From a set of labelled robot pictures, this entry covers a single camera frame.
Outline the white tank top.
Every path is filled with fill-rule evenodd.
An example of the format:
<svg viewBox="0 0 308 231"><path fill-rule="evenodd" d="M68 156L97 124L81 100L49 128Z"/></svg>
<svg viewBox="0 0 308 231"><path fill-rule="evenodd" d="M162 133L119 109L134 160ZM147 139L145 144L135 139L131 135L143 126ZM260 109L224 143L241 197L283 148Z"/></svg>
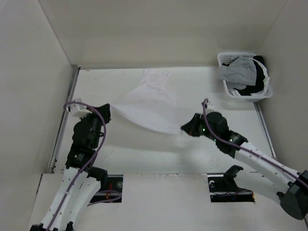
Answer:
<svg viewBox="0 0 308 231"><path fill-rule="evenodd" d="M142 128L180 135L180 98L170 85L172 74L144 69L136 88L110 103L113 111Z"/></svg>

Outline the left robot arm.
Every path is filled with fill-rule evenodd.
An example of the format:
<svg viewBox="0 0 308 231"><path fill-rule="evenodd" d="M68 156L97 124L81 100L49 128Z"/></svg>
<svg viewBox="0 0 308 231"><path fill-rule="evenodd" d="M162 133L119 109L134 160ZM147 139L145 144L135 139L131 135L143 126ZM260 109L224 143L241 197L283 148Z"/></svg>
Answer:
<svg viewBox="0 0 308 231"><path fill-rule="evenodd" d="M108 186L106 170L94 167L106 138L106 124L111 120L110 104L93 107L73 101L65 110L80 121L75 124L72 145L67 156L61 185L39 224L32 231L72 231L97 192Z"/></svg>

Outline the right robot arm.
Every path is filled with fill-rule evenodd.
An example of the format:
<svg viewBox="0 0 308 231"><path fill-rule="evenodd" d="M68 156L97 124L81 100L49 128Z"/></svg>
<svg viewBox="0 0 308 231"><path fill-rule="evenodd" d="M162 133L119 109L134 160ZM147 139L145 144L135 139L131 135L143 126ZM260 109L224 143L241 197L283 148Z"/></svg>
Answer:
<svg viewBox="0 0 308 231"><path fill-rule="evenodd" d="M233 165L225 173L223 185L228 190L244 188L267 197L291 217L303 220L308 214L308 172L299 172L263 154L247 138L229 129L219 112L195 114L181 130L192 137L205 136L231 158L253 168L258 175L245 173Z"/></svg>

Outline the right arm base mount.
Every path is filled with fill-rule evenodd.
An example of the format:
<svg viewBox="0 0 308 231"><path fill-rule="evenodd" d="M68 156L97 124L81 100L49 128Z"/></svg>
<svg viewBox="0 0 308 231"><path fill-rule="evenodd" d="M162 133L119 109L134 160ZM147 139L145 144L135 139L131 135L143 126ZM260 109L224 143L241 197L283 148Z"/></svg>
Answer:
<svg viewBox="0 0 308 231"><path fill-rule="evenodd" d="M225 173L207 175L210 201L212 203L255 202L252 191L239 188L235 183L234 179L242 170L242 167L233 165Z"/></svg>

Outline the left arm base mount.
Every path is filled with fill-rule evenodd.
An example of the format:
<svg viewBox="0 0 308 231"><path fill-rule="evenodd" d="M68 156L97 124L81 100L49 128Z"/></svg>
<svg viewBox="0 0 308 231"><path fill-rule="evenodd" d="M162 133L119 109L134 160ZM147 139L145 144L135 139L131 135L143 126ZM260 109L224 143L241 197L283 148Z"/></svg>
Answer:
<svg viewBox="0 0 308 231"><path fill-rule="evenodd" d="M109 175L104 183L101 183L101 188L93 196L90 203L121 203L120 194L123 191L123 175Z"/></svg>

